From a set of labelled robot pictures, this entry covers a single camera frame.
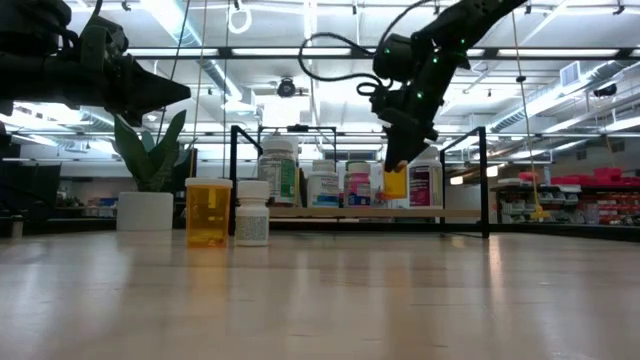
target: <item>ceiling duct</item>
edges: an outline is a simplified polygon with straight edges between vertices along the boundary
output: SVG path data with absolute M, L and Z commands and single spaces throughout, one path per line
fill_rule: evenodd
M 577 91 L 604 85 L 616 74 L 635 64 L 635 61 L 608 61 L 606 63 L 577 61 L 561 70 L 561 77 L 544 88 L 526 97 L 529 117 L 559 105 Z M 490 121 L 491 132 L 500 132 L 506 127 L 525 119 L 524 106 L 518 104 L 496 115 Z
M 141 0 L 145 9 L 158 21 L 158 23 L 171 35 L 176 43 L 180 42 L 180 34 L 182 33 L 182 23 L 185 16 L 185 5 L 181 0 Z M 184 27 L 182 36 L 182 47 L 201 47 L 203 45 L 202 38 L 196 27 L 189 17 Z M 196 60 L 196 63 L 202 67 L 202 70 L 211 78 L 214 84 L 224 91 L 228 97 L 227 101 L 241 101 L 243 99 L 242 91 L 236 86 L 235 82 L 227 74 L 215 60 Z

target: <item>ceiling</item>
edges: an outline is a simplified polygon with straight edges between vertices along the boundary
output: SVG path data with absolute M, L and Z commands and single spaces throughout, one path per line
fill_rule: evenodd
M 69 28 L 80 33 L 89 19 L 95 1 L 65 0 L 73 10 Z M 122 25 L 131 48 L 174 48 L 174 37 L 167 31 L 166 21 L 149 3 L 167 3 L 182 0 L 130 0 L 131 11 L 124 11 L 120 0 L 105 0 L 101 16 Z M 441 0 L 442 10 L 456 1 Z M 210 0 L 208 10 L 205 1 L 190 2 L 189 19 L 200 34 L 206 47 L 298 47 L 310 32 L 336 32 L 357 41 L 364 47 L 375 47 L 388 24 L 411 2 L 406 0 L 244 0 L 243 9 L 250 11 L 251 24 L 240 34 L 229 31 L 226 23 L 228 6 L 234 1 Z M 515 12 L 517 38 L 523 48 L 636 48 L 640 47 L 640 0 L 624 0 L 625 11 L 617 9 L 616 0 L 531 0 L 532 11 L 525 7 Z M 410 35 L 434 18 L 434 6 L 429 4 L 410 12 L 394 32 Z M 180 17 L 179 13 L 171 14 Z M 244 21 L 243 14 L 232 17 L 235 26 Z M 344 46 L 334 40 L 316 41 L 314 46 Z M 514 47 L 514 25 L 507 16 L 496 24 L 478 44 L 478 47 Z M 169 77 L 173 60 L 140 60 L 148 71 Z M 226 71 L 228 78 L 238 87 L 252 89 L 255 104 L 264 104 L 261 121 L 264 125 L 286 126 L 300 120 L 300 111 L 310 111 L 308 97 L 281 99 L 274 95 L 274 87 L 283 77 L 291 77 L 298 87 L 310 88 L 310 79 L 299 68 L 295 59 L 264 58 L 216 60 Z M 473 127 L 488 125 L 498 114 L 522 104 L 522 93 L 515 82 L 518 68 L 527 76 L 525 96 L 533 96 L 538 90 L 558 81 L 559 71 L 572 63 L 563 60 L 527 60 L 519 65 L 512 60 L 473 60 L 472 70 L 458 70 L 445 95 L 445 105 L 435 123 L 446 131 L 466 132 Z M 372 63 L 363 59 L 313 60 L 313 71 L 322 76 L 345 75 L 354 72 L 371 73 Z M 635 78 L 627 81 L 627 88 L 636 86 Z M 192 86 L 192 99 L 169 106 L 167 116 L 180 110 L 188 111 L 188 123 L 198 122 L 198 131 L 222 130 L 223 122 L 239 123 L 245 129 L 257 129 L 258 117 L 253 112 L 223 110 L 222 92 L 201 67 L 193 60 L 178 60 L 174 80 Z M 202 90 L 197 96 L 197 84 Z M 367 98 L 358 96 L 356 85 L 361 82 L 315 83 L 315 96 L 319 116 L 317 124 L 337 126 L 343 131 L 379 131 L 381 122 L 369 110 Z M 567 101 L 548 106 L 538 115 L 551 118 L 555 124 L 589 110 L 582 92 L 567 97 Z M 605 101 L 594 99 L 594 102 Z M 158 128 L 159 119 L 145 119 L 144 126 Z M 36 125 L 24 130 L 41 130 Z

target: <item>white bottle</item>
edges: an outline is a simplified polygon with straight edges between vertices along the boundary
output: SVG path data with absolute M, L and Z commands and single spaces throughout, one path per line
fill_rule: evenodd
M 266 181 L 240 181 L 236 207 L 237 246 L 269 245 L 269 183 Z
M 340 184 L 333 160 L 314 160 L 307 177 L 307 207 L 337 208 Z
M 409 165 L 412 209 L 442 209 L 442 164 L 438 154 L 438 149 L 428 147 Z

